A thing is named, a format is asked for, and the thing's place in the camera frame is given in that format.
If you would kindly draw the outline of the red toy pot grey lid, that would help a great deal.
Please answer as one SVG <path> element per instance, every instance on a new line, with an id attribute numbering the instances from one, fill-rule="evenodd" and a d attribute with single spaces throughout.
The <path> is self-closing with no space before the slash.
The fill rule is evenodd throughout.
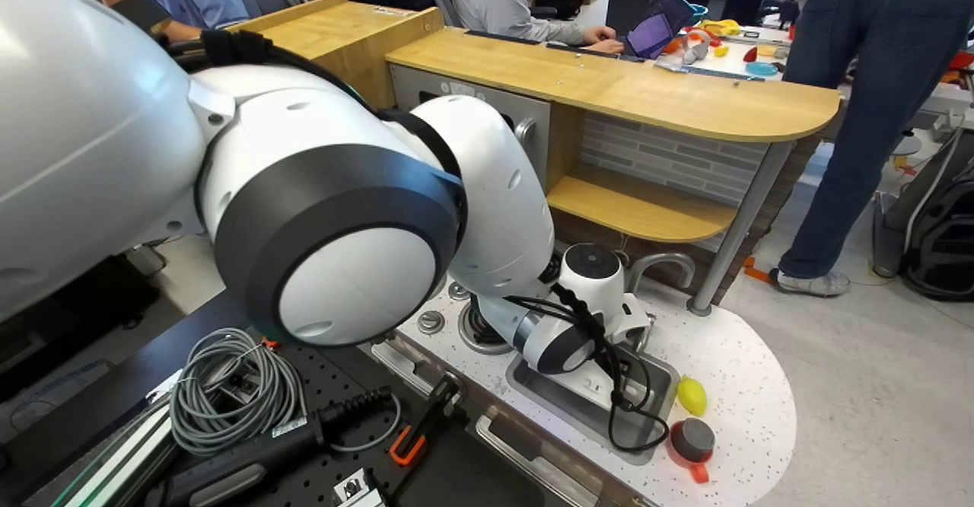
<path id="1" fill-rule="evenodd" d="M 715 451 L 715 434 L 699 418 L 686 418 L 669 427 L 667 453 L 675 465 L 682 467 L 693 482 L 709 483 L 708 463 Z"/>

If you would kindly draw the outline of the laptop with purple screen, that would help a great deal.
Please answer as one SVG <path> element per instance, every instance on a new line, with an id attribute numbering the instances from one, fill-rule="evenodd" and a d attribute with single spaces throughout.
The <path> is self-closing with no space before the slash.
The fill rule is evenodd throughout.
<path id="1" fill-rule="evenodd" d="M 640 60 L 655 60 L 668 43 L 691 25 L 695 8 L 687 0 L 653 0 L 646 17 L 623 39 L 623 55 Z"/>

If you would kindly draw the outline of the grey toy tap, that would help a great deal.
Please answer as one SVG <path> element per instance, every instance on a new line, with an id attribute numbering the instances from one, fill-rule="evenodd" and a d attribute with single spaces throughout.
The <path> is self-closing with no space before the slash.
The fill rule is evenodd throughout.
<path id="1" fill-rule="evenodd" d="M 695 261 L 693 261 L 688 254 L 655 253 L 644 255 L 643 257 L 631 262 L 629 267 L 629 277 L 625 281 L 624 292 L 636 293 L 647 268 L 664 263 L 672 263 L 678 265 L 680 268 L 681 273 L 679 274 L 677 280 L 677 286 L 679 289 L 687 289 L 692 284 L 692 279 L 695 277 Z"/>

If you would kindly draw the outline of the steel toy sink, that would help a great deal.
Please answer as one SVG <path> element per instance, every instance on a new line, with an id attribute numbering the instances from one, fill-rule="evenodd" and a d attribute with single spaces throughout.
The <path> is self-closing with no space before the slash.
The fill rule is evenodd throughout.
<path id="1" fill-rule="evenodd" d="M 674 407 L 676 388 L 680 375 L 677 369 L 648 354 L 634 355 L 627 350 L 626 343 L 616 348 L 622 365 L 625 398 L 635 404 L 646 394 L 650 386 L 651 395 L 643 406 L 647 413 L 667 419 Z M 613 455 L 634 466 L 645 466 L 653 459 L 655 449 L 641 452 L 623 452 L 613 448 L 609 440 L 609 411 L 597 404 L 582 399 L 554 380 L 533 371 L 520 356 L 507 368 L 507 379 L 515 391 L 521 392 L 533 402 L 562 417 L 591 440 L 608 448 Z M 618 411 L 613 421 L 613 437 L 620 445 L 642 445 L 657 440 L 662 434 L 660 423 L 635 413 Z"/>

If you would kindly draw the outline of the yellow toy lemon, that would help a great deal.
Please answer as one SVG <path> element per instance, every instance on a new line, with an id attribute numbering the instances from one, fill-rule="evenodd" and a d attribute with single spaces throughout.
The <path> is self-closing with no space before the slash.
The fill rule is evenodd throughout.
<path id="1" fill-rule="evenodd" d="M 703 417 L 708 410 L 708 396 L 702 382 L 683 375 L 677 385 L 677 400 L 688 413 Z"/>

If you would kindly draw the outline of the white and green bar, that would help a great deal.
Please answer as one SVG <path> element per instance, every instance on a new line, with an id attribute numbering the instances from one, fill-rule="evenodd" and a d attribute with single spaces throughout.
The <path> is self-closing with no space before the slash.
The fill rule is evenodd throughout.
<path id="1" fill-rule="evenodd" d="M 117 507 L 137 487 L 152 462 L 163 454 L 171 438 L 168 407 L 150 410 L 136 417 L 126 433 L 109 442 L 107 448 L 68 484 L 51 507 Z"/>

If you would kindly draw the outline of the toy stove burner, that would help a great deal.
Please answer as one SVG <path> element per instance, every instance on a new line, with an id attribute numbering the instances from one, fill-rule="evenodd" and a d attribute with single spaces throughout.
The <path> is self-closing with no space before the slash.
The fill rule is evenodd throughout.
<path id="1" fill-rule="evenodd" d="M 481 355 L 500 356 L 514 351 L 514 347 L 485 320 L 475 295 L 470 296 L 469 302 L 460 311 L 458 330 L 460 340 Z"/>

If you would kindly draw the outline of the black backpack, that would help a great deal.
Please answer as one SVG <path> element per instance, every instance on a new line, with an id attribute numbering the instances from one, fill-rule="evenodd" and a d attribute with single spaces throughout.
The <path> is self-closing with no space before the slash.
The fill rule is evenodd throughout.
<path id="1" fill-rule="evenodd" d="M 974 303 L 974 180 L 944 185 L 921 207 L 903 277 L 931 300 Z"/>

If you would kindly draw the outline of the black clamp with orange grip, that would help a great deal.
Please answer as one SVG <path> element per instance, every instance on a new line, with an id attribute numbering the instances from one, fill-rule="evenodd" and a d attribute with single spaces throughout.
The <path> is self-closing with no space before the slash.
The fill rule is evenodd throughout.
<path id="1" fill-rule="evenodd" d="M 452 417 L 455 406 L 463 399 L 462 383 L 446 373 L 429 392 L 419 420 L 407 425 L 396 437 L 387 454 L 400 467 L 411 467 L 431 447 L 432 438 L 442 424 Z"/>

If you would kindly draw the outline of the small white connector box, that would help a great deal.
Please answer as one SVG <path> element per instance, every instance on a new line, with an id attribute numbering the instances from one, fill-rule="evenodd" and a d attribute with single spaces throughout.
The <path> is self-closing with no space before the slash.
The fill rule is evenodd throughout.
<path id="1" fill-rule="evenodd" d="M 370 468 L 361 468 L 332 489 L 333 507 L 387 507 L 384 493 Z"/>

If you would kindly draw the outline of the wooden toy kitchen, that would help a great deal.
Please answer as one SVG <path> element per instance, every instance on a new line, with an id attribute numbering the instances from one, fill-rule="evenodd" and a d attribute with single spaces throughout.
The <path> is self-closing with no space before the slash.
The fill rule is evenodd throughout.
<path id="1" fill-rule="evenodd" d="M 704 421 L 716 434 L 709 483 L 693 482 L 660 447 L 645 466 L 627 464 L 571 423 L 515 391 L 507 379 L 513 353 L 484 356 L 460 340 L 463 302 L 441 293 L 428 303 L 447 319 L 426 336 L 404 324 L 405 340 L 456 373 L 473 402 L 496 423 L 518 425 L 540 454 L 584 485 L 598 505 L 622 507 L 753 507 L 792 461 L 797 413 L 783 368 L 758 333 L 716 305 L 718 289 L 743 260 L 741 244 L 769 193 L 776 189 L 794 144 L 814 142 L 841 107 L 835 88 L 785 81 L 742 81 L 667 72 L 567 50 L 505 42 L 447 27 L 439 10 L 404 11 L 349 0 L 314 0 L 241 24 L 283 48 L 312 59 L 361 90 L 369 104 L 397 104 L 390 66 L 504 88 L 551 105 L 545 191 L 559 225 L 574 216 L 598 241 L 615 231 L 630 240 L 677 249 L 721 236 L 719 250 L 689 299 L 651 282 L 638 293 L 654 314 L 648 345 L 654 356 L 702 382 Z M 587 124 L 600 118 L 614 130 L 671 142 L 741 148 L 754 171 L 740 202 L 716 199 L 596 167 L 581 160 Z"/>

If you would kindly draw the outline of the grey toy microwave door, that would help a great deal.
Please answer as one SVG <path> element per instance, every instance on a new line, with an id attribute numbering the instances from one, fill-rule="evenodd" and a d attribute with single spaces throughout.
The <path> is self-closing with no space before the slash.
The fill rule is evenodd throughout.
<path id="1" fill-rule="evenodd" d="M 404 110 L 412 110 L 420 104 L 436 97 L 475 97 L 494 107 L 508 128 L 514 132 L 515 126 L 525 117 L 536 120 L 533 145 L 524 149 L 541 184 L 545 184 L 547 163 L 549 163 L 549 127 L 551 105 L 540 99 L 525 97 L 504 88 L 490 88 L 472 81 L 461 81 L 443 75 L 425 72 L 399 64 L 390 66 L 396 102 Z"/>

